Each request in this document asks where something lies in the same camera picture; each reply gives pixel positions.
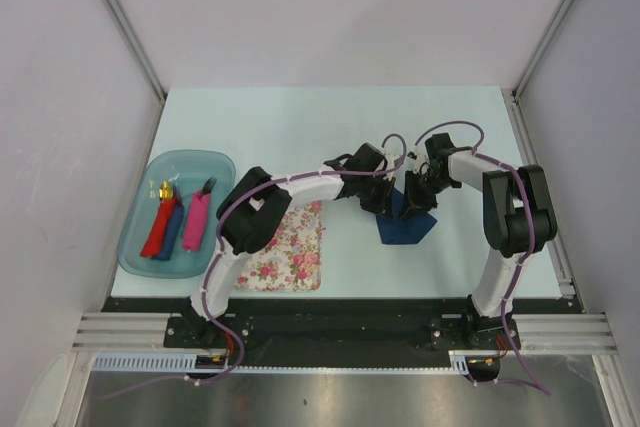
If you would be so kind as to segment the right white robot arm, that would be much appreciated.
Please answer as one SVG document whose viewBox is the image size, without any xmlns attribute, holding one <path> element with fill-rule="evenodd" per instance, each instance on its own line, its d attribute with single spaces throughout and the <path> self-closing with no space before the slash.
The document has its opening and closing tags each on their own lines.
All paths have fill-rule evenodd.
<svg viewBox="0 0 640 427">
<path fill-rule="evenodd" d="M 557 234 L 545 172 L 538 165 L 515 168 L 473 147 L 456 147 L 447 133 L 409 153 L 402 218 L 428 213 L 437 195 L 466 185 L 482 194 L 482 226 L 490 247 L 481 279 L 468 298 L 463 340 L 484 348 L 508 324 L 513 297 L 529 260 Z"/>
</svg>

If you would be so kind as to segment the dark blue paper napkin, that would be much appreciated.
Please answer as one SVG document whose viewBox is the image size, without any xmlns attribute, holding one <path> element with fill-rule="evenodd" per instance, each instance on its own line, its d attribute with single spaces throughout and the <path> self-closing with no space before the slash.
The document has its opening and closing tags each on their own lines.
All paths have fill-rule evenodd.
<svg viewBox="0 0 640 427">
<path fill-rule="evenodd" d="M 429 213 L 401 218 L 403 194 L 395 189 L 392 194 L 392 217 L 376 216 L 376 224 L 383 245 L 417 245 L 436 226 L 437 219 Z"/>
</svg>

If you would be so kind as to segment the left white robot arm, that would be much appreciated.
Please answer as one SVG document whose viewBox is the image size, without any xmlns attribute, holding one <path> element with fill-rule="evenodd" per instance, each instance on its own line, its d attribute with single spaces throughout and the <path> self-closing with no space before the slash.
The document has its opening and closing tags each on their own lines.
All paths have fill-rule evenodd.
<svg viewBox="0 0 640 427">
<path fill-rule="evenodd" d="M 269 244 L 289 209 L 355 197 L 362 210 L 391 216 L 394 174 L 406 155 L 364 143 L 309 172 L 276 177 L 259 166 L 248 170 L 217 210 L 216 247 L 182 312 L 187 336 L 202 347 L 219 339 L 218 318 L 237 278 L 250 257 Z"/>
</svg>

